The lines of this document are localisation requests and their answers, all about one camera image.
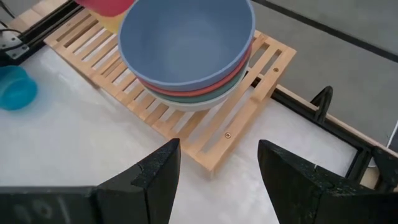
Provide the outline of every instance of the white table surface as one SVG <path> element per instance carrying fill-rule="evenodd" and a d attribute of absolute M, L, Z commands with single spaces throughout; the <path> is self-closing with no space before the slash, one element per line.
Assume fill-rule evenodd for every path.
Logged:
<path fill-rule="evenodd" d="M 40 92 L 23 110 L 0 111 L 0 186 L 98 185 L 166 142 L 49 47 L 22 66 Z M 170 223 L 278 223 L 258 168 L 260 139 L 339 175 L 356 152 L 270 100 L 213 180 L 182 157 Z"/>

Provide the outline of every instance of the red bowl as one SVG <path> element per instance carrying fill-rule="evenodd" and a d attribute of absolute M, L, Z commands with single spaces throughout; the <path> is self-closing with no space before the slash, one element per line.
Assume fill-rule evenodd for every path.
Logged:
<path fill-rule="evenodd" d="M 211 86 L 208 86 L 206 88 L 202 88 L 200 90 L 194 90 L 194 91 L 170 91 L 170 90 L 163 90 L 159 87 L 153 86 L 144 80 L 141 80 L 140 78 L 137 77 L 137 79 L 146 87 L 150 88 L 151 90 L 154 90 L 158 93 L 163 93 L 169 96 L 199 96 L 203 95 L 206 93 L 209 93 L 213 90 L 218 89 L 219 87 L 225 85 L 229 81 L 231 81 L 234 76 L 240 71 L 246 60 L 249 58 L 251 53 L 251 45 L 249 46 L 249 50 L 246 52 L 245 56 L 243 57 L 242 61 L 238 64 L 238 66 L 235 67 L 235 69 L 226 77 L 224 77 L 222 80 L 212 84 Z"/>
<path fill-rule="evenodd" d="M 101 16 L 114 17 L 128 10 L 134 0 L 75 0 Z"/>

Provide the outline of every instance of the blue bowl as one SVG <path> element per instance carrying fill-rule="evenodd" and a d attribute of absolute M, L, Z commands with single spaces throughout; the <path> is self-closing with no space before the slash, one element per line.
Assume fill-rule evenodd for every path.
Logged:
<path fill-rule="evenodd" d="M 0 67 L 0 108 L 18 110 L 31 103 L 37 95 L 37 85 L 18 66 Z"/>
<path fill-rule="evenodd" d="M 123 20 L 119 50 L 151 85 L 192 91 L 231 73 L 253 35 L 249 0 L 139 0 Z"/>

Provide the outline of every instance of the white bowl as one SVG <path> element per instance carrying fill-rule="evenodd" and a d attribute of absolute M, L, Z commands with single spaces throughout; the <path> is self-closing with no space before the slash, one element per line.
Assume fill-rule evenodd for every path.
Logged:
<path fill-rule="evenodd" d="M 239 86 L 239 84 L 241 83 L 242 79 L 244 78 L 244 74 L 246 73 L 247 70 L 248 70 L 248 66 L 246 66 L 246 68 L 244 70 L 242 70 L 242 72 L 240 74 L 237 74 L 237 75 L 241 76 L 239 78 L 239 81 L 237 81 L 236 84 L 233 85 L 224 94 L 222 94 L 214 99 L 211 99 L 208 101 L 203 101 L 200 103 L 178 103 L 178 102 L 166 100 L 166 99 L 163 99 L 163 98 L 153 94 L 145 85 L 142 85 L 142 86 L 145 88 L 145 90 L 147 90 L 148 93 L 150 93 L 156 99 L 160 100 L 162 103 L 164 103 L 165 105 L 167 105 L 171 108 L 175 108 L 176 110 L 186 111 L 186 112 L 202 111 L 202 110 L 210 109 L 210 108 L 217 106 L 218 104 L 224 102 L 227 99 L 227 97 L 229 97 L 229 95 L 232 94 L 232 92 Z"/>

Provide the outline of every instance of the green bowl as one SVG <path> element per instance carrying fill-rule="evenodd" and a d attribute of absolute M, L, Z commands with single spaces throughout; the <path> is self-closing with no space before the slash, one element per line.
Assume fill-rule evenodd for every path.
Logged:
<path fill-rule="evenodd" d="M 235 77 L 233 79 L 231 79 L 231 81 L 229 81 L 228 83 L 225 83 L 225 85 L 219 87 L 218 89 L 213 90 L 213 91 L 203 94 L 203 95 L 199 95 L 199 96 L 170 96 L 170 95 L 166 95 L 163 93 L 158 93 L 149 88 L 146 88 L 146 90 L 150 91 L 151 93 L 153 93 L 154 95 L 156 95 L 160 98 L 178 102 L 178 103 L 200 103 L 200 102 L 208 101 L 208 100 L 211 100 L 211 99 L 221 96 L 222 94 L 227 92 L 230 88 L 232 88 L 236 84 L 236 82 L 239 81 L 239 78 L 246 73 L 248 64 L 249 64 L 249 60 L 246 61 L 246 63 L 242 66 L 242 68 L 235 75 Z"/>

